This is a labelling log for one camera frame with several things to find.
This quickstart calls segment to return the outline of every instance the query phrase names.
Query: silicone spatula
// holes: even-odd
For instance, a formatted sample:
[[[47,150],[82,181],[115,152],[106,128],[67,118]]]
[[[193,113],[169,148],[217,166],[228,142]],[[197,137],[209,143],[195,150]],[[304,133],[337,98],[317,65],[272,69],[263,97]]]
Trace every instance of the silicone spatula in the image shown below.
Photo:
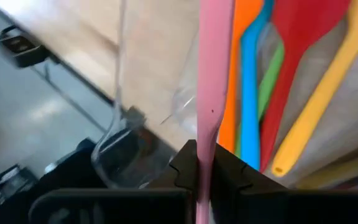
[[[352,0],[348,13],[347,35],[333,62],[305,108],[282,142],[273,160],[272,171],[285,175],[298,160],[331,98],[358,54],[358,0]]]
[[[231,0],[200,1],[196,100],[199,160],[197,224],[208,224],[209,218],[209,186],[216,137],[226,99],[233,7]]]
[[[263,6],[263,0],[236,0],[232,27],[229,81],[227,84],[226,107],[219,131],[219,144],[234,153],[236,143],[236,95],[237,61],[239,41],[247,27],[255,20]]]
[[[284,61],[261,127],[261,170],[273,151],[296,68],[305,50],[343,17],[350,0],[277,0],[273,24],[285,49]]]
[[[262,118],[265,109],[269,103],[270,95],[273,92],[274,85],[280,72],[281,65],[284,60],[284,45],[280,41],[273,53],[272,59],[269,61],[267,70],[258,89],[258,118]]]
[[[257,45],[262,29],[270,19],[273,0],[265,0],[264,6],[256,20],[241,37],[241,159],[252,168],[259,170],[259,120],[257,90]]]

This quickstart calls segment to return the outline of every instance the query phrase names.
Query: gray floor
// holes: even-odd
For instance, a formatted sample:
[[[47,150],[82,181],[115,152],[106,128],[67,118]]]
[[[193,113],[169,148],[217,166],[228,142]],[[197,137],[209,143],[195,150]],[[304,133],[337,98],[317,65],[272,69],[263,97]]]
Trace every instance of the gray floor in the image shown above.
[[[0,18],[0,30],[9,26]],[[61,65],[49,62],[51,81],[104,129],[111,109]],[[37,176],[103,130],[84,117],[31,69],[16,69],[0,53],[0,171],[19,163]]]

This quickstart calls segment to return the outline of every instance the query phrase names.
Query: yellow spatula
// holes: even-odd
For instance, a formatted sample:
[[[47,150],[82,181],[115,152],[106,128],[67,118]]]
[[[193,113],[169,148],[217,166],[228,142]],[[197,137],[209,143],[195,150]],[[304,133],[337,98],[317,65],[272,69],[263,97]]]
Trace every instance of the yellow spatula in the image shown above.
[[[349,28],[341,48],[310,97],[301,115],[282,142],[273,160],[272,172],[285,175],[296,163],[315,127],[358,54],[358,0],[352,0]]]

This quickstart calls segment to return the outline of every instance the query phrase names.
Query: wooden table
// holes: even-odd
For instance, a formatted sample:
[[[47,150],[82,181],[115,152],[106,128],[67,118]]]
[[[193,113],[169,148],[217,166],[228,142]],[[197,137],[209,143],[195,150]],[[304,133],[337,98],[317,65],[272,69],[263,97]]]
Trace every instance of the wooden table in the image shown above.
[[[0,0],[5,16],[112,99],[118,9],[119,0]],[[167,118],[197,30],[197,1],[129,0],[127,17],[124,107],[140,109],[147,127],[179,150],[194,136]]]
[[[197,31],[197,0],[127,0],[124,106],[134,105],[147,126],[175,149],[194,136],[174,119],[172,97]],[[0,0],[0,11],[36,36],[81,77],[114,98],[119,0]],[[276,148],[340,46],[340,23],[312,46],[298,67]],[[358,59],[322,117],[294,169],[275,180],[290,185],[358,147]]]

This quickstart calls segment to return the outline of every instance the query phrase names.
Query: black machine part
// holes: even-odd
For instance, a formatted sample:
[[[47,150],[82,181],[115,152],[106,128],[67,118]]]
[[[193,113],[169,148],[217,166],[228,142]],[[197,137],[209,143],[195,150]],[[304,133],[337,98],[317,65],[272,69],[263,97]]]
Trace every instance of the black machine part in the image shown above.
[[[194,223],[196,177],[196,142],[191,140],[147,188],[53,191],[33,203],[30,223]],[[286,189],[221,146],[211,186],[217,224],[358,222],[358,192]]]
[[[10,35],[13,30],[19,30],[21,34]],[[19,68],[33,66],[48,57],[48,50],[43,45],[16,26],[9,26],[1,31],[0,49],[5,57]]]

